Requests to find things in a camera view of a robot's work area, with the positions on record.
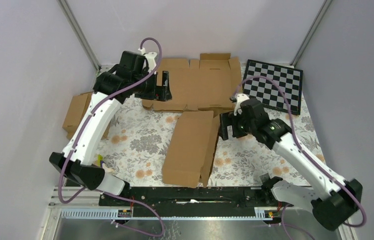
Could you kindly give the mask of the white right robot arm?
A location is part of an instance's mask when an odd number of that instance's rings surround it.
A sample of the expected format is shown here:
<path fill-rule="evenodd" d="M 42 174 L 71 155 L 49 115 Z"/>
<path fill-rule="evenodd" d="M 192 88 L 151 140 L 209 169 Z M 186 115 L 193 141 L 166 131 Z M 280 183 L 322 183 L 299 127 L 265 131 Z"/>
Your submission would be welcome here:
<path fill-rule="evenodd" d="M 230 97 L 233 111 L 220 114 L 219 136 L 227 140 L 228 127 L 234 138 L 252 135 L 257 142 L 289 162 L 310 184 L 305 188 L 273 177 L 262 184 L 263 203 L 274 206 L 285 202 L 313 214 L 318 223 L 335 231 L 360 210 L 362 184 L 347 180 L 309 152 L 283 120 L 270 119 L 263 104 L 256 98 L 239 93 Z"/>

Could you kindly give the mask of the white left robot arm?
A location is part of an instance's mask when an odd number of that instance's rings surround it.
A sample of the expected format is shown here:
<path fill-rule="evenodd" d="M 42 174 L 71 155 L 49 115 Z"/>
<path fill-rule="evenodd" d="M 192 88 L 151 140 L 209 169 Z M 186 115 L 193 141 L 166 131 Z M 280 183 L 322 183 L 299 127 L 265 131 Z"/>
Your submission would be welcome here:
<path fill-rule="evenodd" d="M 93 86 L 90 103 L 67 146 L 50 155 L 50 163 L 63 177 L 89 190 L 111 194 L 119 206 L 130 199 L 128 183 L 94 164 L 96 149 L 108 124 L 131 95 L 144 100 L 169 101 L 169 72 L 157 73 L 157 52 L 124 51 L 120 62 L 101 73 Z"/>

